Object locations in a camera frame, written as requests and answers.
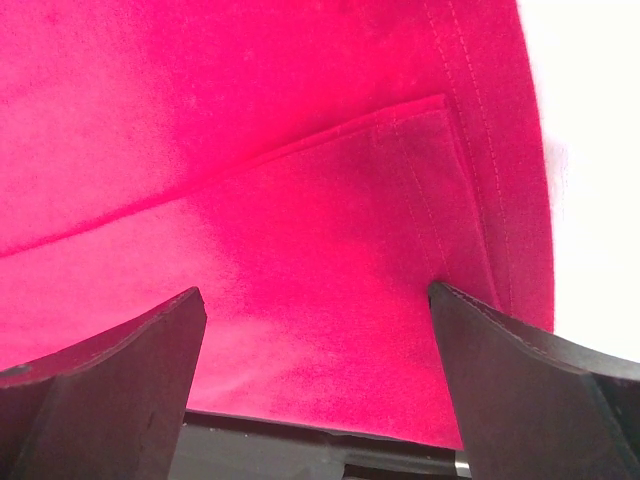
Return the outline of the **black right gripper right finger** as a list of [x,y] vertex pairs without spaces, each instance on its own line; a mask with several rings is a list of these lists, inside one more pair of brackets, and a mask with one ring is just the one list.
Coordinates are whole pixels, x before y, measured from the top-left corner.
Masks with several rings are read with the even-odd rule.
[[638,478],[638,363],[523,323],[447,284],[432,284],[428,297],[473,478]]

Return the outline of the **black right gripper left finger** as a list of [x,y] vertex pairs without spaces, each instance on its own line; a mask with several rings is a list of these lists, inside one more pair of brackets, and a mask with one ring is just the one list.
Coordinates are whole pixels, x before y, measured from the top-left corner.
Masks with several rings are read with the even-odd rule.
[[192,287],[2,371],[2,478],[167,478],[205,326]]

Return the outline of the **magenta t shirt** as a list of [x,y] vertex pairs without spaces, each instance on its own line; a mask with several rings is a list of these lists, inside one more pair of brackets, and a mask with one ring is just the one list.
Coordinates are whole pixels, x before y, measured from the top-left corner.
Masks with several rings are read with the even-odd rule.
[[5,1],[1,363],[197,287],[196,410],[459,448],[427,301],[549,330],[512,1]]

